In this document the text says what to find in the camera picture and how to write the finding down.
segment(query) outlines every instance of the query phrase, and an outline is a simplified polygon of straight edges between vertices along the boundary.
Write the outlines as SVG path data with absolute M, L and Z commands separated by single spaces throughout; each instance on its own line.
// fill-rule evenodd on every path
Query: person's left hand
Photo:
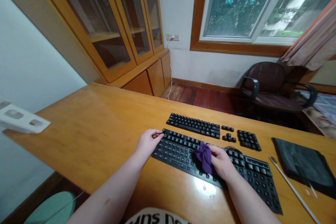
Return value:
M 139 138 L 136 146 L 135 154 L 141 158 L 147 159 L 154 151 L 157 144 L 163 138 L 164 134 L 160 130 L 150 129 L 146 130 Z

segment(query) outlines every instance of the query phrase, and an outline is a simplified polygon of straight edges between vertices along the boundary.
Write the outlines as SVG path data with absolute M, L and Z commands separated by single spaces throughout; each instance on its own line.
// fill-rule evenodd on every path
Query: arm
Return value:
M 241 83 L 240 91 L 243 90 L 243 88 L 245 86 L 245 82 L 246 82 L 247 79 L 253 82 L 253 90 L 252 90 L 251 95 L 249 96 L 250 100 L 253 101 L 253 100 L 255 100 L 255 98 L 257 97 L 258 92 L 259 92 L 259 81 L 257 79 L 253 79 L 251 77 L 243 76 L 243 82 Z
M 209 147 L 212 151 L 211 163 L 218 175 L 226 181 L 241 222 L 243 224 L 280 223 L 265 202 L 237 172 L 226 152 L 214 145 Z
M 144 132 L 135 153 L 80 206 L 67 224 L 120 223 L 142 167 L 163 136 L 162 131 L 156 129 Z

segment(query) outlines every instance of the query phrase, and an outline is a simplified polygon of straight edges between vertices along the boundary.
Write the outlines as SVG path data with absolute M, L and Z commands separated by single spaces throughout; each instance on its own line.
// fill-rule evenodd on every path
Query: green stool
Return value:
M 59 192 L 39 205 L 24 224 L 64 224 L 75 210 L 74 199 L 75 196 L 71 192 Z

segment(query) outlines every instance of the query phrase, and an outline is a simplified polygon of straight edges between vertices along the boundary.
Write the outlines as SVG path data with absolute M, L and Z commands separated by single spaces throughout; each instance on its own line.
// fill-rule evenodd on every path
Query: black bag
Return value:
M 336 199 L 336 179 L 320 152 L 279 138 L 272 140 L 282 169 L 289 178 L 304 185 L 308 179 L 316 191 Z

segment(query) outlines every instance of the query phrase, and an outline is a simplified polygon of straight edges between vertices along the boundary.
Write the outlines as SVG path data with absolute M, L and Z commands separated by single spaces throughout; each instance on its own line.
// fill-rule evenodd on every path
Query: cleaning cloth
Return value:
M 196 157 L 202 162 L 203 171 L 212 175 L 212 164 L 211 164 L 211 150 L 208 145 L 201 142 L 199 148 L 195 149 Z

